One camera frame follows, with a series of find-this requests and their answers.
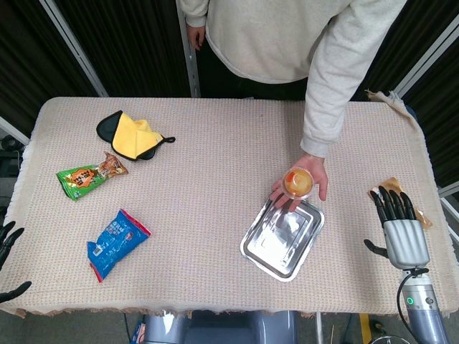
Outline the person right hand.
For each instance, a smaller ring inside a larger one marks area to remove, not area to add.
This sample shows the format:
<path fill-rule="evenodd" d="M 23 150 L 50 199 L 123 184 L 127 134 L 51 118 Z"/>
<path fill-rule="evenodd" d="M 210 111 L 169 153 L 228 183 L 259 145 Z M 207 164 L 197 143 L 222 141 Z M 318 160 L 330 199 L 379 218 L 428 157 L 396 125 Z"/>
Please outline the person right hand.
<path fill-rule="evenodd" d="M 187 24 L 186 33 L 188 36 L 190 46 L 196 51 L 199 51 L 202 48 L 202 45 L 205 40 L 205 33 L 206 33 L 205 26 L 192 27 Z"/>

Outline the person left hand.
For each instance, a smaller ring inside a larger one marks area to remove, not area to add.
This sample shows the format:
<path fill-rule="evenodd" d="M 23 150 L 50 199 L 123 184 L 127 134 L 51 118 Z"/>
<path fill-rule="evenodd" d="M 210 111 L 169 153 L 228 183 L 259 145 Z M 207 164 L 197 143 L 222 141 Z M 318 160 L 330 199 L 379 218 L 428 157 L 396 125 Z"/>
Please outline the person left hand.
<path fill-rule="evenodd" d="M 311 176 L 313 185 L 318 185 L 318 195 L 321 201 L 326 201 L 328 190 L 328 176 L 324 166 L 324 158 L 312 156 L 305 153 L 299 160 L 297 160 L 291 168 L 273 184 L 273 192 L 270 194 L 269 199 L 274 203 L 276 208 L 283 208 L 288 204 L 288 211 L 293 212 L 301 203 L 299 198 L 291 198 L 289 193 L 285 193 L 284 180 L 293 170 L 308 171 Z"/>

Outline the yellow and black cloth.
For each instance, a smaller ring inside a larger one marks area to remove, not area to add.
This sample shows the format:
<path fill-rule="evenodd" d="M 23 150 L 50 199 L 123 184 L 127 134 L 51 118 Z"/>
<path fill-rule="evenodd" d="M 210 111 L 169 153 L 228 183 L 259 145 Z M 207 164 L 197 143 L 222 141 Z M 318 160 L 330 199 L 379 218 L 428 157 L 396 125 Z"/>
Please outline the yellow and black cloth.
<path fill-rule="evenodd" d="M 96 133 L 116 154 L 130 161 L 150 160 L 161 145 L 176 141 L 175 137 L 153 131 L 146 120 L 133 120 L 122 110 L 101 120 Z"/>

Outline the person right forearm white sleeve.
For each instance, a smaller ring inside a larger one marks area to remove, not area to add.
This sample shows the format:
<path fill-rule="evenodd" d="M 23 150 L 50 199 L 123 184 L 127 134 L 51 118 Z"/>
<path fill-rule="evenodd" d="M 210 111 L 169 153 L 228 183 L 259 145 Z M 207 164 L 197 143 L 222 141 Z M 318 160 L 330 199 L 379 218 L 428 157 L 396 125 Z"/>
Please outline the person right forearm white sleeve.
<path fill-rule="evenodd" d="M 179 5 L 189 26 L 194 28 L 205 26 L 209 0 L 179 0 Z"/>

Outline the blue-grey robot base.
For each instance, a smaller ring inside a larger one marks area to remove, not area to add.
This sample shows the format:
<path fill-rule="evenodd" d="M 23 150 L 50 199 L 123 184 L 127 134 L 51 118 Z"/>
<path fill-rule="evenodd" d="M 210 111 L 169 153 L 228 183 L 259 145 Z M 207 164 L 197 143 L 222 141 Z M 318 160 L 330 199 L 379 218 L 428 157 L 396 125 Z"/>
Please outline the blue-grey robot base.
<path fill-rule="evenodd" d="M 294 311 L 148 315 L 142 344 L 298 344 Z"/>

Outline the dark pleated curtain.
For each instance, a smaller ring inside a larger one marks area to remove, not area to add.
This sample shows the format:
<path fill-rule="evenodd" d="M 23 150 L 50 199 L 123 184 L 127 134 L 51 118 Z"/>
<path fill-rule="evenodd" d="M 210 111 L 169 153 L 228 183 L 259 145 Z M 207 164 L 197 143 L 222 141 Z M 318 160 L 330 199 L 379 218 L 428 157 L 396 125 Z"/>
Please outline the dark pleated curtain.
<path fill-rule="evenodd" d="M 96 97 L 39 0 L 0 0 L 0 117 L 29 137 L 54 97 Z"/>
<path fill-rule="evenodd" d="M 175 0 L 55 0 L 111 97 L 189 97 Z"/>
<path fill-rule="evenodd" d="M 394 90 L 458 14 L 459 0 L 407 0 L 352 100 Z"/>

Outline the blue snack bag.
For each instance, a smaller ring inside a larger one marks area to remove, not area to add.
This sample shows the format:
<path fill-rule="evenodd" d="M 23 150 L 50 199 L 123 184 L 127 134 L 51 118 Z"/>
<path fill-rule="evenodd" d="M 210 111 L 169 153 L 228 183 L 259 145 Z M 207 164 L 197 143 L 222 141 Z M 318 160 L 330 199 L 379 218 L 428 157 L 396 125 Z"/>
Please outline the blue snack bag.
<path fill-rule="evenodd" d="M 151 231 L 120 209 L 96 242 L 87 242 L 87 258 L 98 282 L 102 282 L 125 256 L 151 236 Z"/>

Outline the slanted aluminium frame post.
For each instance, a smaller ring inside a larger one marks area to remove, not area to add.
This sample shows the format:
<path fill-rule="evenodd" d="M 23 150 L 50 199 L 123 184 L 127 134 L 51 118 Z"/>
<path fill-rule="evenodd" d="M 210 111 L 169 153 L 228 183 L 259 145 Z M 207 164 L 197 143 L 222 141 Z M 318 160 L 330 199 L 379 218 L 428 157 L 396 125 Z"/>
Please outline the slanted aluminium frame post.
<path fill-rule="evenodd" d="M 442 31 L 438 38 L 429 46 L 414 66 L 395 87 L 394 92 L 400 98 L 420 80 L 420 78 L 437 62 L 437 60 L 453 45 L 459 37 L 459 14 Z"/>
<path fill-rule="evenodd" d="M 47 16 L 59 32 L 60 36 L 63 38 L 68 49 L 72 53 L 73 57 L 81 67 L 86 78 L 93 86 L 94 90 L 99 97 L 109 97 L 109 93 L 101 82 L 98 74 L 93 67 L 90 59 L 87 57 L 84 49 L 80 45 L 77 37 L 74 35 L 71 30 L 67 20 L 60 11 L 55 0 L 39 0 L 42 8 L 45 10 Z"/>

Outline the person body white sweatshirt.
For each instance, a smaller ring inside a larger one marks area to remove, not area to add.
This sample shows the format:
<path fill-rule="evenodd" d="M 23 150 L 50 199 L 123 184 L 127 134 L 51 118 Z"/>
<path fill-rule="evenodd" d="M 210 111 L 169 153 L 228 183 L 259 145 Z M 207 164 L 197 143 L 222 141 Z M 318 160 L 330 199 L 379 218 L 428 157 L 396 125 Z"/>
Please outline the person body white sweatshirt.
<path fill-rule="evenodd" d="M 353 0 L 209 0 L 202 97 L 302 100 L 329 22 Z"/>

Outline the upright aluminium frame post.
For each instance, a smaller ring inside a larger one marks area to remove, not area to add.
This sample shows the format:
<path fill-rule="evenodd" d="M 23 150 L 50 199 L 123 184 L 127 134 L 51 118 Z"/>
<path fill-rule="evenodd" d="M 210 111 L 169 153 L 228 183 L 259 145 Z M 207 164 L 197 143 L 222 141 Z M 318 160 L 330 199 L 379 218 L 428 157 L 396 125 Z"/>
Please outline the upright aluminium frame post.
<path fill-rule="evenodd" d="M 179 28 L 181 32 L 181 40 L 184 50 L 184 57 L 186 63 L 186 71 L 189 80 L 190 95 L 192 98 L 201 97 L 200 85 L 199 85 L 199 73 L 197 66 L 197 58 L 195 49 L 189 43 L 187 30 L 186 30 L 186 18 L 181 10 L 180 1 L 175 0 L 177 16 L 179 20 Z"/>

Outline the green snack bag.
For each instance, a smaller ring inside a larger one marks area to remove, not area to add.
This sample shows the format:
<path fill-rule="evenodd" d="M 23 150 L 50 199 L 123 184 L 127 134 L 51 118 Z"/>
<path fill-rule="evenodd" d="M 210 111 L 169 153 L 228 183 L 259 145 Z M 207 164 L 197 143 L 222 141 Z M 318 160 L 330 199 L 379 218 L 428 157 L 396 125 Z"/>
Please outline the green snack bag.
<path fill-rule="evenodd" d="M 66 196 L 77 201 L 107 180 L 128 174 L 128 169 L 118 158 L 104 151 L 105 160 L 99 164 L 81 166 L 56 173 Z"/>

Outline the person left forearm white sleeve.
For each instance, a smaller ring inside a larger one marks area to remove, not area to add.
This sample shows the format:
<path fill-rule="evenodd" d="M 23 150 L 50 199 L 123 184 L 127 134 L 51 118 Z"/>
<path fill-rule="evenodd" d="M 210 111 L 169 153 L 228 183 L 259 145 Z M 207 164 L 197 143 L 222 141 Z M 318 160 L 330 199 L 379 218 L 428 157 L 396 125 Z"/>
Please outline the person left forearm white sleeve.
<path fill-rule="evenodd" d="M 324 158 L 336 142 L 345 107 L 364 80 L 407 0 L 353 0 L 328 24 L 313 55 L 301 148 Z"/>

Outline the beige woven tablecloth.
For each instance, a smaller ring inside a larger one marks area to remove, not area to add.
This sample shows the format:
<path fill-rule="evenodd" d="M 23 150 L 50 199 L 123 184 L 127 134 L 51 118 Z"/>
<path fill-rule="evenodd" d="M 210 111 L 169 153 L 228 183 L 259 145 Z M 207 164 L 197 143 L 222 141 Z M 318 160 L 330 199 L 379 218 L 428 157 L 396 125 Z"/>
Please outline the beige woven tablecloth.
<path fill-rule="evenodd" d="M 97 124 L 118 110 L 176 138 L 79 201 L 56 173 L 100 163 Z M 367 192 L 395 177 L 432 226 L 430 278 L 443 312 L 459 310 L 459 266 L 420 127 L 383 102 L 351 102 L 326 159 L 321 233 L 296 278 L 281 282 L 240 253 L 271 186 L 301 151 L 303 103 L 197 98 L 55 97 L 41 107 L 6 219 L 24 228 L 0 271 L 13 315 L 89 310 L 297 310 L 394 314 L 400 272 L 371 253 L 384 235 Z M 120 209 L 151 236 L 98 282 L 87 258 Z"/>

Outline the orange fruit jelly cup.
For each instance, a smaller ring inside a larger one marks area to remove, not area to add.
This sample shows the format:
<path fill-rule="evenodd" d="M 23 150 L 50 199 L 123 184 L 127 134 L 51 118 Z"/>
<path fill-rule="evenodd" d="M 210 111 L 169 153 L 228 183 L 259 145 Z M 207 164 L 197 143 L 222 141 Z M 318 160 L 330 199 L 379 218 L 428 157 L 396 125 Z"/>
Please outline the orange fruit jelly cup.
<path fill-rule="evenodd" d="M 313 178 L 304 168 L 291 168 L 283 177 L 284 193 L 291 199 L 306 198 L 313 188 Z"/>

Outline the rectangular steel tray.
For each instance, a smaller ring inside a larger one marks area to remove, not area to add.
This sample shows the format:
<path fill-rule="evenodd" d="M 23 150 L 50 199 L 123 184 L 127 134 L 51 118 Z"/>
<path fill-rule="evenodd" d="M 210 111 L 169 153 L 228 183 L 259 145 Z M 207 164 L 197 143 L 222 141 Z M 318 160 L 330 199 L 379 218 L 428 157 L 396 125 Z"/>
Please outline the rectangular steel tray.
<path fill-rule="evenodd" d="M 281 282 L 295 279 L 320 234 L 322 210 L 303 200 L 295 211 L 267 199 L 240 243 L 242 256 Z"/>

